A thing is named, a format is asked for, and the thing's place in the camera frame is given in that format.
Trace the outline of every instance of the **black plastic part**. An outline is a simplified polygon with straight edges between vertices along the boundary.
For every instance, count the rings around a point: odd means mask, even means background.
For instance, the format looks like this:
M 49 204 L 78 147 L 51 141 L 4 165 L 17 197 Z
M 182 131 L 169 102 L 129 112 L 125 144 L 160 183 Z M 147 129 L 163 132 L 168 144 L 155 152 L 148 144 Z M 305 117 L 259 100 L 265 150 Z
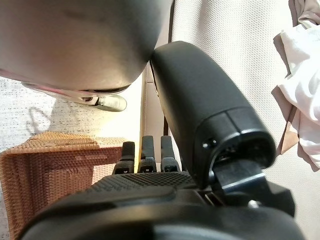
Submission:
M 262 206 L 275 208 L 295 216 L 295 203 L 289 189 L 268 182 L 256 161 L 233 159 L 219 162 L 214 175 L 228 206 L 248 206 L 254 200 Z
M 135 162 L 131 160 L 122 160 L 115 164 L 112 174 L 133 174 L 134 172 Z
M 141 146 L 141 159 L 139 160 L 138 173 L 156 173 L 154 137 L 143 136 Z
M 142 187 L 129 179 L 162 176 Z M 293 219 L 272 208 L 207 206 L 194 189 L 168 181 L 186 173 L 112 175 L 40 213 L 19 240 L 303 240 Z M 108 188 L 117 183 L 120 188 Z
M 123 143 L 120 161 L 135 161 L 135 143 L 133 141 Z
M 161 137 L 161 172 L 180 172 L 180 167 L 175 159 L 171 136 Z
M 240 90 L 208 55 L 178 41 L 157 48 L 151 66 L 164 116 L 200 188 L 214 181 L 210 173 L 215 161 L 233 154 L 233 149 L 261 168 L 272 165 L 272 137 Z
M 146 157 L 155 158 L 155 147 L 153 136 L 143 136 L 141 146 L 141 159 Z
M 161 172 L 180 172 L 180 167 L 173 157 L 164 157 L 161 159 Z
M 112 174 L 133 174 L 135 172 L 135 143 L 125 141 L 122 145 L 122 157 L 113 169 Z
M 166 157 L 175 158 L 171 136 L 161 137 L 161 158 L 163 159 Z
M 156 160 L 153 157 L 146 157 L 145 159 L 140 159 L 138 165 L 138 173 L 156 173 L 157 165 Z

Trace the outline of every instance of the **white cloth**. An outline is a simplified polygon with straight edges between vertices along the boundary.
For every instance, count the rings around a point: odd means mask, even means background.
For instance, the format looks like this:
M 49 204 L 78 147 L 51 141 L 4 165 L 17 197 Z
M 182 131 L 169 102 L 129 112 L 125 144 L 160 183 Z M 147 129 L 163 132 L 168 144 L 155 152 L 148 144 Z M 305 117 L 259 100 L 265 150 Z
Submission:
M 299 142 L 320 168 L 320 0 L 295 6 L 301 24 L 281 33 L 291 75 L 279 87 L 300 110 Z

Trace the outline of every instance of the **white fabric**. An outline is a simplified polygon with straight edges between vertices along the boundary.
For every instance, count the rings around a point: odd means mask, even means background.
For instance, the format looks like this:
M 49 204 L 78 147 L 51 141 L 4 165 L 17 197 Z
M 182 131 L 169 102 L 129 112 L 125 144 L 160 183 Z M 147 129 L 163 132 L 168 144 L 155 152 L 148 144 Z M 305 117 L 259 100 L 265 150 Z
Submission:
M 306 29 L 320 25 L 320 1 L 319 0 L 295 0 L 298 21 Z
M 288 75 L 279 34 L 293 27 L 292 2 L 176 0 L 173 23 L 173 40 L 200 47 L 223 68 L 253 105 L 277 145 L 292 106 L 280 90 L 280 94 L 274 90 Z M 306 239 L 319 240 L 320 171 L 313 172 L 297 152 L 296 145 L 278 156 L 265 173 L 271 182 L 291 190 L 295 219 Z
M 299 2 L 301 24 L 281 33 L 291 75 L 279 87 L 301 111 L 294 127 L 303 150 L 320 168 L 320 25 L 314 24 L 320 24 L 320 0 L 306 0 L 304 7 Z

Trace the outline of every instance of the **wicker basket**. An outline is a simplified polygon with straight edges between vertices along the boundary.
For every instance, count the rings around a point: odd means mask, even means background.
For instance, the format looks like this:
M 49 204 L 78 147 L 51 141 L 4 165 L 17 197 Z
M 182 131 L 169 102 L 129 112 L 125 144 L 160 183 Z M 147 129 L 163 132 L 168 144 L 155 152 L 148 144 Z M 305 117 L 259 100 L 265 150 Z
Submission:
M 123 138 L 45 132 L 0 155 L 0 181 L 10 239 L 39 211 L 110 175 Z

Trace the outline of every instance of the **floor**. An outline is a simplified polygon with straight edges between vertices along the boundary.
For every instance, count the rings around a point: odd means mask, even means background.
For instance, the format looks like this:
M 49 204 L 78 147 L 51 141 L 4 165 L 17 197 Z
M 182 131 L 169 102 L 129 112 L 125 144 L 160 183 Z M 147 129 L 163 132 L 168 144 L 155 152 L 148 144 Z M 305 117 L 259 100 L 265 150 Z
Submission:
M 57 100 L 0 77 L 0 152 L 45 132 L 122 137 L 136 142 L 139 152 L 142 77 L 121 95 L 127 100 L 123 112 L 107 112 L 90 106 Z M 0 188 L 0 240 L 8 240 L 8 222 Z

